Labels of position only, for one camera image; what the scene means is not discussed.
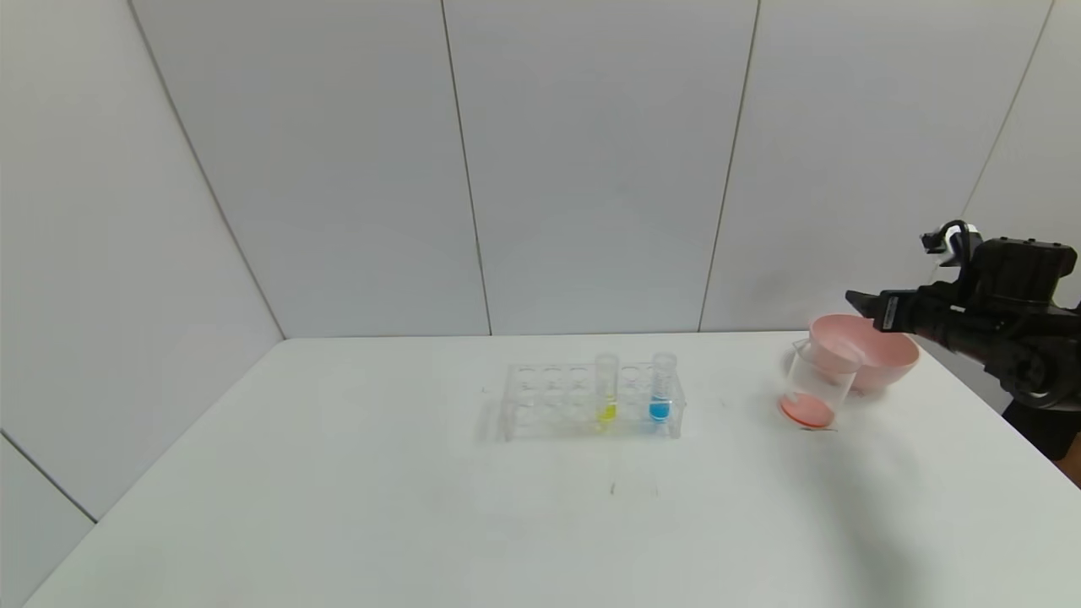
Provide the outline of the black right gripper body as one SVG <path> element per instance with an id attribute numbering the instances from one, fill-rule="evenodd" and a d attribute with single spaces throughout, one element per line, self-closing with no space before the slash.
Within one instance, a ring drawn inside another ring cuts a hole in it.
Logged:
<path id="1" fill-rule="evenodd" d="M 919 287 L 884 291 L 876 299 L 873 327 L 884 334 L 912 334 L 946 343 L 961 329 L 961 310 L 953 288 Z"/>

